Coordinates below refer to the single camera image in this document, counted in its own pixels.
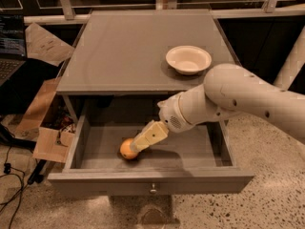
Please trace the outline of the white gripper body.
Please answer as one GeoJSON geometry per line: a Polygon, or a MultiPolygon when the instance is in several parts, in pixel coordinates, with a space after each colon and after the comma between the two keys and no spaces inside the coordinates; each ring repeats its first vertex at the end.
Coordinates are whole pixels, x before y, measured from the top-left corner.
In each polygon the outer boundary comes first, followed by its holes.
{"type": "Polygon", "coordinates": [[[157,103],[159,118],[173,133],[189,131],[193,124],[190,121],[193,104],[185,93],[179,93],[157,103]]]}

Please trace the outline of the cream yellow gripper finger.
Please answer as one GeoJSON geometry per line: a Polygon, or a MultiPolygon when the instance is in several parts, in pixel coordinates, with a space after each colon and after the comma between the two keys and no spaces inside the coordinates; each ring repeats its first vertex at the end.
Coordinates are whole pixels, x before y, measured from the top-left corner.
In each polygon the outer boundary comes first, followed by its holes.
{"type": "Polygon", "coordinates": [[[149,122],[143,130],[136,135],[131,143],[131,150],[140,153],[148,147],[167,138],[169,129],[162,121],[149,122]]]}

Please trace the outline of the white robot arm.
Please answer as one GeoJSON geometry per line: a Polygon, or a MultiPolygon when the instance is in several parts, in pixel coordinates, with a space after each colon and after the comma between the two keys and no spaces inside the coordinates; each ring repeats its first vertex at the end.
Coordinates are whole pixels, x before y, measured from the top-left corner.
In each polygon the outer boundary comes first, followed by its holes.
{"type": "Polygon", "coordinates": [[[142,150],[205,122],[226,120],[238,113],[260,117],[305,143],[305,97],[280,89],[234,64],[211,68],[203,83],[160,101],[159,119],[151,121],[131,144],[142,150]]]}

